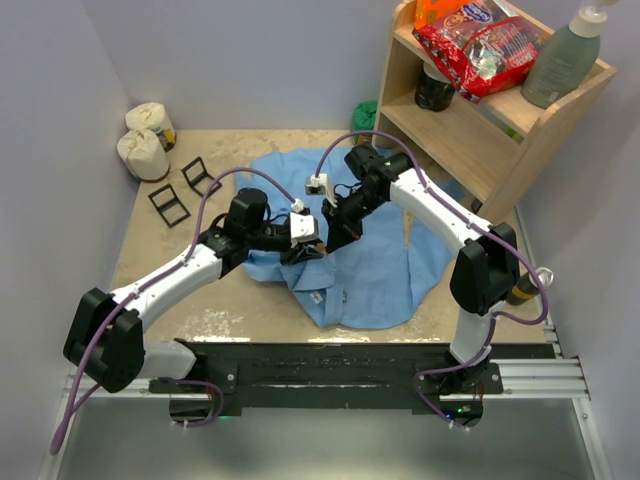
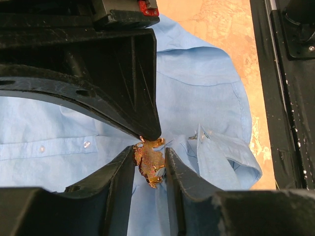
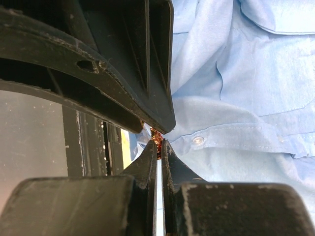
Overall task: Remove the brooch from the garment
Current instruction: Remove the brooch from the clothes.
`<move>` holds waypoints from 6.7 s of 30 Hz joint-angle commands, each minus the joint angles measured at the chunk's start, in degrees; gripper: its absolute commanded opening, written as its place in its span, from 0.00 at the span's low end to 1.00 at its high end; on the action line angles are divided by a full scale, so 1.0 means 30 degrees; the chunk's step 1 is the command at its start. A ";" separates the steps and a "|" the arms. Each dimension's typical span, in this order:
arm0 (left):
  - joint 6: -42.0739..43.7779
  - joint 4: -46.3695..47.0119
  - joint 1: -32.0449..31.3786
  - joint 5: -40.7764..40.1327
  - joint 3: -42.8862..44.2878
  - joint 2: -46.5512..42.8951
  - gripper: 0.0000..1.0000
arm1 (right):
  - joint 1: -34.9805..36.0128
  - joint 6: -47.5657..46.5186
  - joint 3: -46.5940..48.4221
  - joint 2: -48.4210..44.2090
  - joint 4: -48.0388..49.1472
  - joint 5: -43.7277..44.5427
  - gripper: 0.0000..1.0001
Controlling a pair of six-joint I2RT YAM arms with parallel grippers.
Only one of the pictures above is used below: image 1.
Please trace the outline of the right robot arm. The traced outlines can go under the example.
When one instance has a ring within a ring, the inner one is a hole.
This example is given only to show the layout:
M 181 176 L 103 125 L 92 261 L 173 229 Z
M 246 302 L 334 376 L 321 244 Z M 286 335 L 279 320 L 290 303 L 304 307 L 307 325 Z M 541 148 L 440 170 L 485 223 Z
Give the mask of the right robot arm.
M 478 364 L 490 352 L 492 315 L 519 277 L 515 231 L 506 223 L 493 225 L 453 200 L 406 153 L 385 157 L 363 144 L 349 151 L 345 163 L 359 186 L 347 196 L 329 192 L 323 200 L 327 251 L 359 240 L 363 219 L 388 202 L 436 233 L 455 256 L 449 288 L 459 306 L 449 347 L 454 362 L 443 371 L 452 390 L 469 392 L 480 382 Z

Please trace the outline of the blue button shirt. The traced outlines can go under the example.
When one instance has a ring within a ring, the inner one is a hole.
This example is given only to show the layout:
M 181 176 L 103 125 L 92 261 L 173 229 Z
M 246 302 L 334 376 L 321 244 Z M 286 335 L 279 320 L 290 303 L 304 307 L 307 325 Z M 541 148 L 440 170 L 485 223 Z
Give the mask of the blue button shirt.
M 357 183 L 344 157 L 350 147 L 337 147 L 322 172 L 334 184 Z M 305 180 L 315 170 L 322 149 L 270 153 L 250 167 L 262 171 L 294 197 L 302 199 L 319 220 L 322 196 L 305 194 Z M 257 188 L 268 196 L 273 215 L 289 213 L 290 202 L 270 182 L 247 173 L 234 174 L 236 189 Z M 363 237 L 322 259 L 281 265 L 277 253 L 252 250 L 244 267 L 258 282 L 286 283 L 296 300 L 321 328 L 341 325 L 356 329 L 387 329 L 408 321 L 424 297 L 442 279 L 453 255 L 442 239 L 424 224 L 413 221 L 405 240 L 404 211 L 386 203 L 363 221 Z M 348 301 L 342 302 L 342 291 Z

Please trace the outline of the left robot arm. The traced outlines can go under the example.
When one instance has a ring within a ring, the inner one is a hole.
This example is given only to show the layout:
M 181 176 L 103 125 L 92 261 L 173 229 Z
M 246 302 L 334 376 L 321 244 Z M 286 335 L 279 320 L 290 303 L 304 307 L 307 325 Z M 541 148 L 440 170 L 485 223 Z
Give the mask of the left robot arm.
M 185 392 L 200 390 L 207 368 L 180 340 L 150 342 L 146 330 L 200 288 L 222 279 L 251 251 L 277 252 L 295 264 L 320 253 L 318 221 L 300 201 L 283 221 L 266 219 L 267 195 L 243 188 L 229 210 L 198 231 L 194 244 L 151 274 L 112 292 L 93 288 L 77 307 L 63 355 L 110 393 L 136 379 L 172 378 Z

